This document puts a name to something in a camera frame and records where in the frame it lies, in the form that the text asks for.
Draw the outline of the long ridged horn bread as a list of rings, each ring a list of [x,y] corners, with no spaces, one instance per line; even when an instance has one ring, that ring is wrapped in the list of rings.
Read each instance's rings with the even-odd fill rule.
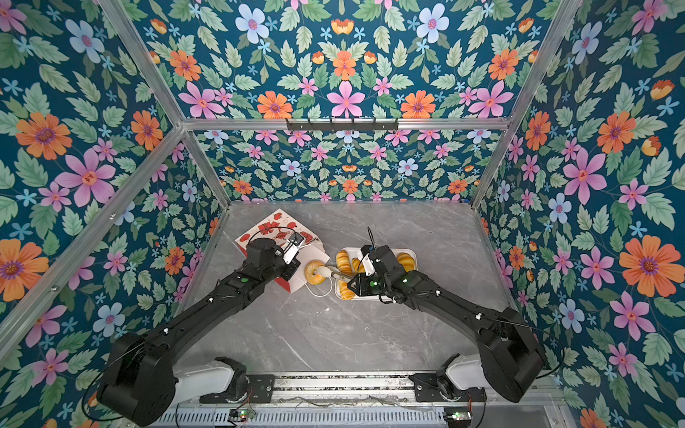
[[[337,255],[335,256],[335,262],[338,270],[347,275],[351,276],[353,271],[352,271],[352,265],[351,265],[351,260],[349,258],[349,255],[347,251],[339,251]]]

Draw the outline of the pale ring donut bread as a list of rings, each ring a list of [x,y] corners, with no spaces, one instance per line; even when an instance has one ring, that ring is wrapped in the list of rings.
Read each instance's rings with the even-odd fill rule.
[[[330,269],[320,260],[312,260],[304,269],[308,285],[322,285],[331,276]]]

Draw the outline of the red white paper bag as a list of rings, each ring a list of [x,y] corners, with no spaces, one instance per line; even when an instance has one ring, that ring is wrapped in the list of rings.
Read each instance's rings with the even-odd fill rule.
[[[308,277],[317,276],[316,269],[330,261],[320,238],[282,209],[274,210],[269,216],[251,226],[235,239],[235,244],[244,255],[247,255],[248,244],[258,238],[273,240],[282,250],[286,262],[290,265],[298,264],[289,279],[276,280],[289,294],[311,285]]]

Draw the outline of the yellow striped croissant bread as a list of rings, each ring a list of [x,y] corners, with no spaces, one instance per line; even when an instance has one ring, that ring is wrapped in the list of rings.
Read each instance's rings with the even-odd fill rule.
[[[404,268],[406,272],[410,272],[416,269],[416,261],[408,253],[398,253],[396,255],[396,260]]]

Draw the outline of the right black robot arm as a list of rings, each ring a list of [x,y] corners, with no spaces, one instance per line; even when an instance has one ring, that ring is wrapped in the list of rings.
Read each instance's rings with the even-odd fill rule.
[[[376,297],[436,317],[467,337],[476,354],[454,354],[426,387],[456,401],[467,392],[491,388],[518,403],[547,364],[533,328],[512,309],[494,310],[468,301],[438,285],[417,268],[409,253],[365,245],[353,257],[342,250],[332,270],[344,299]]]

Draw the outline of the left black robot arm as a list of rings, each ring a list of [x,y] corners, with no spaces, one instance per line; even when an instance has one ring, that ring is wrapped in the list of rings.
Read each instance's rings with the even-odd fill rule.
[[[245,365],[228,357],[185,369],[176,365],[207,333],[260,297],[269,282],[290,279],[301,265],[296,256],[304,240],[297,232],[285,246],[270,238],[251,239],[243,264],[201,301],[147,333],[119,338],[97,400],[138,426],[149,426],[168,408],[206,395],[240,401],[248,389]]]

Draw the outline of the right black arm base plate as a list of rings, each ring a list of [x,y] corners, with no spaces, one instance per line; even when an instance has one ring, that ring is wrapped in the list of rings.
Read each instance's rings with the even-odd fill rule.
[[[408,376],[414,385],[417,402],[485,402],[484,388],[461,390],[446,376],[433,373],[416,373]]]

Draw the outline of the aluminium front rail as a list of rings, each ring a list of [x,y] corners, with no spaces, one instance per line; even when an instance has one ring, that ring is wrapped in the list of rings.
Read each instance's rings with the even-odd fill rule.
[[[492,387],[484,388],[485,402],[417,402],[414,385],[408,376],[428,371],[367,371],[367,372],[280,372],[248,375],[276,376],[275,390],[271,403],[267,404],[205,404],[235,405],[237,407],[257,407],[259,405],[310,405],[314,407],[361,406],[363,404],[386,407],[457,407],[473,409],[480,406],[513,407],[508,401],[495,392]],[[202,404],[203,395],[224,392],[226,386],[201,385],[201,377],[192,376],[176,382],[176,396],[169,400],[166,409],[178,404]]]

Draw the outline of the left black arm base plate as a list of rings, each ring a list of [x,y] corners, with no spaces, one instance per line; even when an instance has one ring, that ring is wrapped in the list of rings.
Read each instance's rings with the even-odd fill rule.
[[[224,392],[203,395],[202,404],[267,404],[271,403],[276,376],[272,374],[240,374]]]

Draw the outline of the black hook rail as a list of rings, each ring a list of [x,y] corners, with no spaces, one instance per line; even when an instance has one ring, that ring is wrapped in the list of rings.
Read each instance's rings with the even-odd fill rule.
[[[289,131],[394,131],[400,128],[397,119],[287,119]]]

